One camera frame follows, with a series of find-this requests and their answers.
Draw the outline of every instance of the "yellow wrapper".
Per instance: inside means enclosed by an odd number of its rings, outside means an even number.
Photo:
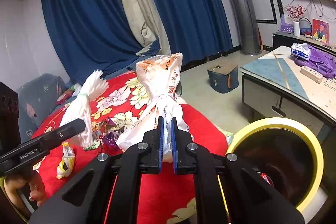
[[[68,142],[62,143],[63,158],[57,167],[56,178],[61,179],[71,174],[75,165],[75,153]]]

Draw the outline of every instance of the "drawer handle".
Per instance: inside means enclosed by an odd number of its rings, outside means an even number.
[[[272,109],[279,115],[286,117],[286,113],[283,112],[281,109],[277,108],[276,106],[272,106]]]

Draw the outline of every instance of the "drawer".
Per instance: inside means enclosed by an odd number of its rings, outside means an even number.
[[[308,127],[315,136],[324,123],[300,106],[248,79],[244,81],[244,103],[265,117],[285,117]]]

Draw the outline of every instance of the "floral blanket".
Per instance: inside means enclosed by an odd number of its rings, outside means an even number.
[[[109,88],[101,97],[90,102],[92,125],[110,117],[120,130],[127,129],[136,122],[150,99],[144,86],[138,82],[135,72],[128,72],[108,81]],[[33,134],[39,136],[57,128],[68,108],[65,105],[50,115]],[[210,152],[224,155],[227,150],[225,136],[200,112],[187,104],[181,104],[183,120],[189,126],[194,141],[205,146]],[[95,150],[85,151],[73,146],[76,163],[69,177],[57,179],[57,166],[62,159],[62,147],[57,147],[35,165],[42,177],[47,196],[50,197],[60,189],[73,174],[80,171],[99,153],[119,154],[107,145]],[[194,199],[194,182],[192,175],[177,176],[171,163],[164,162],[159,175],[142,175],[138,220],[140,224],[179,223],[194,217],[196,205]]]

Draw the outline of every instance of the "tissue pack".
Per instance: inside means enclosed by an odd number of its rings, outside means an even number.
[[[310,58],[310,49],[308,48],[308,44],[307,43],[303,43],[303,44],[297,44],[294,43],[291,46],[291,54],[301,57],[304,60],[309,61]]]

